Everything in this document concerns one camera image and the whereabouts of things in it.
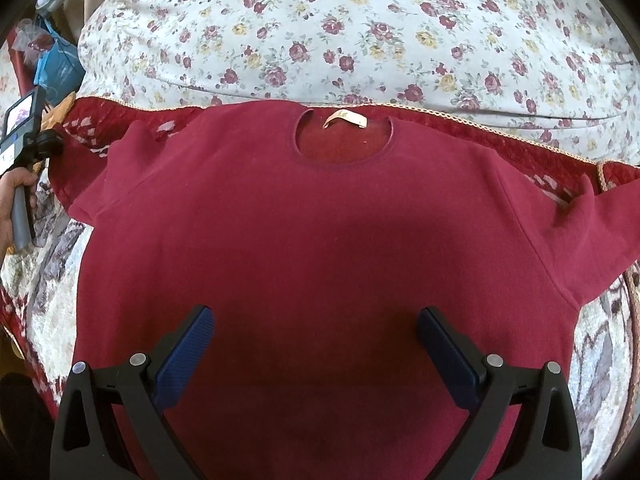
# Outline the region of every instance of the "gray handle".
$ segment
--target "gray handle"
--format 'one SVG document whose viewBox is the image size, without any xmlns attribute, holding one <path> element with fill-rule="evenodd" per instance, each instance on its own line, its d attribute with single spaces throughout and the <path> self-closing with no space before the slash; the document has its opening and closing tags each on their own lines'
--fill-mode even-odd
<svg viewBox="0 0 640 480">
<path fill-rule="evenodd" d="M 15 252 L 23 250 L 31 243 L 31 227 L 27 211 L 27 195 L 24 186 L 18 186 L 14 194 L 14 206 L 11 209 L 11 224 L 14 227 Z"/>
</svg>

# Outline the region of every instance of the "white floral fabric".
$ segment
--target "white floral fabric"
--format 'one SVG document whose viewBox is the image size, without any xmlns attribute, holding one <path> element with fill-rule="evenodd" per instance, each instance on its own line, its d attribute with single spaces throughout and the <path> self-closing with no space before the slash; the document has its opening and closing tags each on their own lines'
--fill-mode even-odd
<svg viewBox="0 0 640 480">
<path fill-rule="evenodd" d="M 0 46 L 0 121 L 4 121 L 4 113 L 18 99 L 20 99 L 18 80 L 9 58 L 9 47 L 5 43 Z"/>
<path fill-rule="evenodd" d="M 82 95 L 394 102 L 640 162 L 638 62 L 598 0 L 106 0 Z"/>
</svg>

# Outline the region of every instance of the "clear plastic bag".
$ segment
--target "clear plastic bag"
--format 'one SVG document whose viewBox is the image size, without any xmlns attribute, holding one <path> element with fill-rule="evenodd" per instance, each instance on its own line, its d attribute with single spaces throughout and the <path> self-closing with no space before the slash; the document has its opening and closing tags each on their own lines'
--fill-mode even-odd
<svg viewBox="0 0 640 480">
<path fill-rule="evenodd" d="M 15 27 L 14 50 L 24 52 L 24 63 L 32 70 L 38 60 L 54 46 L 55 39 L 48 30 L 34 25 L 31 20 L 22 20 Z"/>
</svg>

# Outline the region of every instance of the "device screen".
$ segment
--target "device screen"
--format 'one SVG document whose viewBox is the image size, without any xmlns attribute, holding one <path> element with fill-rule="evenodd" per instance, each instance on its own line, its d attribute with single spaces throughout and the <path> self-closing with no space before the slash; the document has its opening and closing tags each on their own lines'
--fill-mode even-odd
<svg viewBox="0 0 640 480">
<path fill-rule="evenodd" d="M 6 122 L 6 136 L 30 117 L 32 103 L 33 95 L 30 95 L 25 100 L 20 101 L 15 108 L 9 110 L 9 118 Z"/>
</svg>

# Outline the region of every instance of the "round neckline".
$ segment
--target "round neckline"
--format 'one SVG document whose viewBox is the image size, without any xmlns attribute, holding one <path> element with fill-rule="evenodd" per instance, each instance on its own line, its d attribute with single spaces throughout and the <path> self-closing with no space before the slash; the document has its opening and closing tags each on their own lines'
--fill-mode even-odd
<svg viewBox="0 0 640 480">
<path fill-rule="evenodd" d="M 396 134 L 396 121 L 393 117 L 387 117 L 386 120 L 389 121 L 391 134 L 389 135 L 389 138 L 387 139 L 382 149 L 378 150 L 378 152 L 374 153 L 373 155 L 368 156 L 367 158 L 363 158 L 362 160 L 354 160 L 353 162 L 336 163 L 336 162 L 321 162 L 317 160 L 311 160 L 310 158 L 306 157 L 304 153 L 300 151 L 300 148 L 298 147 L 297 137 L 298 137 L 298 127 L 300 126 L 300 121 L 302 121 L 302 119 L 305 117 L 306 114 L 313 113 L 315 111 L 316 110 L 314 108 L 307 108 L 306 110 L 304 110 L 299 115 L 297 120 L 294 122 L 293 132 L 289 134 L 288 144 L 292 152 L 292 155 L 296 159 L 296 161 L 303 166 L 307 166 L 309 168 L 315 168 L 316 170 L 355 169 L 355 168 L 362 167 L 366 164 L 371 164 L 379 161 L 381 158 L 387 156 L 390 153 L 393 146 L 396 144 L 396 137 L 398 136 Z"/>
</svg>

